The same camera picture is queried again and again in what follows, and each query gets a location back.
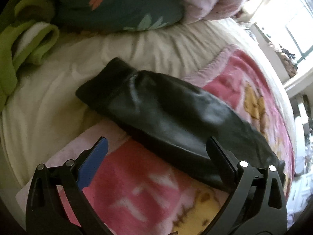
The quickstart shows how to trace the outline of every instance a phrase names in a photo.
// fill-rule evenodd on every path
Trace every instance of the dark teal cushion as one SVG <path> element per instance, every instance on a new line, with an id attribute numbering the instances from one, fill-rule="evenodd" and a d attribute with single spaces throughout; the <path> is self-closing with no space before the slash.
<path id="1" fill-rule="evenodd" d="M 169 26 L 184 15 L 180 0 L 103 0 L 94 10 L 90 0 L 60 0 L 56 23 L 108 33 Z"/>

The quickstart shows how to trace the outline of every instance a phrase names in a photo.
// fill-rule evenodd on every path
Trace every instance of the mattress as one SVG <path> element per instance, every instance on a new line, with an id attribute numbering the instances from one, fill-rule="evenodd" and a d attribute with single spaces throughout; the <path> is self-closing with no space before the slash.
<path id="1" fill-rule="evenodd" d="M 5 201 L 14 201 L 13 192 L 29 181 L 39 163 L 46 162 L 101 120 L 76 98 L 75 91 L 111 59 L 120 57 L 138 70 L 182 78 L 208 65 L 227 44 L 239 46 L 259 65 L 295 149 L 295 125 L 288 96 L 257 43 L 232 19 L 140 33 L 62 32 L 42 66 L 19 70 L 18 86 L 2 112 L 0 180 L 1 193 L 7 195 Z M 14 204 L 10 210 L 17 213 Z"/>

